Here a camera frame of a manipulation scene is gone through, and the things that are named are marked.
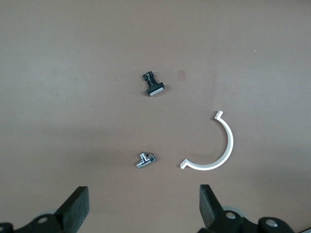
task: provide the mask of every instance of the bolt head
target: bolt head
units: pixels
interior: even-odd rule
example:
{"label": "bolt head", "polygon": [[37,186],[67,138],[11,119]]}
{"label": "bolt head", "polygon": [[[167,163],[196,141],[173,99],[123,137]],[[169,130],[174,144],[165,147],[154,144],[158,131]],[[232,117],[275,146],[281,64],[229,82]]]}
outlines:
{"label": "bolt head", "polygon": [[266,224],[270,227],[277,227],[277,223],[272,219],[267,219]]}
{"label": "bolt head", "polygon": [[227,212],[227,213],[225,214],[225,216],[226,216],[227,218],[229,218],[229,219],[235,219],[235,218],[236,218],[235,214],[232,213],[232,212]]}

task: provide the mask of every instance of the white semicircular rail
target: white semicircular rail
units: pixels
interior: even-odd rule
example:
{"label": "white semicircular rail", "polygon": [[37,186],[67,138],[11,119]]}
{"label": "white semicircular rail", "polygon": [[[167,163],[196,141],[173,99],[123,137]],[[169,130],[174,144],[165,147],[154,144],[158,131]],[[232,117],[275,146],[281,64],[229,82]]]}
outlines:
{"label": "white semicircular rail", "polygon": [[228,124],[223,119],[221,119],[222,114],[223,114],[222,111],[218,111],[215,118],[214,118],[215,120],[219,121],[224,126],[224,128],[227,132],[227,135],[228,135],[227,149],[225,150],[222,157],[220,157],[220,159],[218,159],[214,163],[207,164],[207,165],[195,164],[195,163],[189,161],[188,159],[185,159],[180,164],[181,169],[184,169],[186,166],[189,166],[193,169],[201,170],[201,171],[212,170],[212,169],[215,169],[215,168],[219,167],[220,165],[222,165],[229,158],[229,156],[232,152],[232,148],[233,148],[233,135],[232,135],[232,131],[231,131],[230,127],[228,126]]}

